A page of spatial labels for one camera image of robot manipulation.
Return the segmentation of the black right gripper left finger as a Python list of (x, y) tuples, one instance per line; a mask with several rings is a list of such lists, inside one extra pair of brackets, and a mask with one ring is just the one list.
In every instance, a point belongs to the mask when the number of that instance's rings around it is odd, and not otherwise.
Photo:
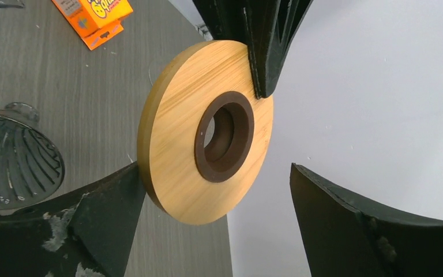
[(0, 215), (0, 276), (123, 276), (145, 195), (132, 163)]

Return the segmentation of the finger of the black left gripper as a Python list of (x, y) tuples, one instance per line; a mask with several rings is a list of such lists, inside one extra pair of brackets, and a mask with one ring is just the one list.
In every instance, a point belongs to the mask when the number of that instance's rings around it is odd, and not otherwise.
[(292, 40), (311, 4), (311, 0), (246, 1), (243, 19), (257, 99), (274, 93)]
[(234, 40), (248, 45), (244, 0), (193, 0), (215, 40)]

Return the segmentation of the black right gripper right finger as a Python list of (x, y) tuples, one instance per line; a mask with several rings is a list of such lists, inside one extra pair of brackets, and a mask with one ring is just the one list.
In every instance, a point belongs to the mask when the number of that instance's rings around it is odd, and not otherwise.
[(296, 163), (290, 188), (313, 276), (443, 276), (443, 220), (381, 204)]

